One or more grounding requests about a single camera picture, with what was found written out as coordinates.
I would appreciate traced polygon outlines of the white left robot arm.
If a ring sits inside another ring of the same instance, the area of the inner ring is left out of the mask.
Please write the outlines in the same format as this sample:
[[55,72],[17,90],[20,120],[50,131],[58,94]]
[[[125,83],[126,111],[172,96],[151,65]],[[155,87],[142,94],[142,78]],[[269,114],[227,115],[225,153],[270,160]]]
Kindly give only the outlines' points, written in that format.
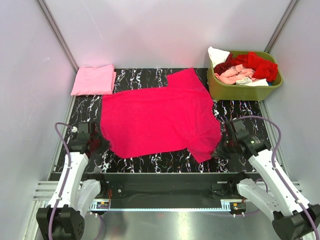
[[36,220],[45,240],[80,240],[85,230],[85,217],[94,198],[108,192],[106,179],[95,173],[83,180],[92,154],[108,142],[99,134],[79,133],[67,145],[64,167],[53,196],[46,207],[39,208]]

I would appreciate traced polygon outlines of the magenta t shirt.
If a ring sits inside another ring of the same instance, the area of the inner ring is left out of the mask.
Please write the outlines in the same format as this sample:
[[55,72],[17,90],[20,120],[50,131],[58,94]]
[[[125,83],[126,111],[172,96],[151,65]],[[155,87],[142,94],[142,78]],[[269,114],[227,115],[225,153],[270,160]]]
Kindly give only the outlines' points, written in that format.
[[211,158],[221,125],[209,92],[193,68],[168,75],[167,82],[103,96],[100,128],[118,157],[187,149],[198,163]]

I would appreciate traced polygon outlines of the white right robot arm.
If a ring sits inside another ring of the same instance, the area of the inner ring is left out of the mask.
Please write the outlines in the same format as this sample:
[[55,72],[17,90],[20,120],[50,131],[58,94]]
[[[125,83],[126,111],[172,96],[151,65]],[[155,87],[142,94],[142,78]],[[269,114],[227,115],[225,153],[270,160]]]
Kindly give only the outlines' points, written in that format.
[[237,173],[227,183],[214,185],[213,197],[251,201],[271,221],[282,240],[318,240],[320,206],[311,204],[275,158],[274,152],[258,136],[236,139],[223,135],[219,146],[228,154],[241,154],[258,171],[266,187],[259,187],[248,174]]

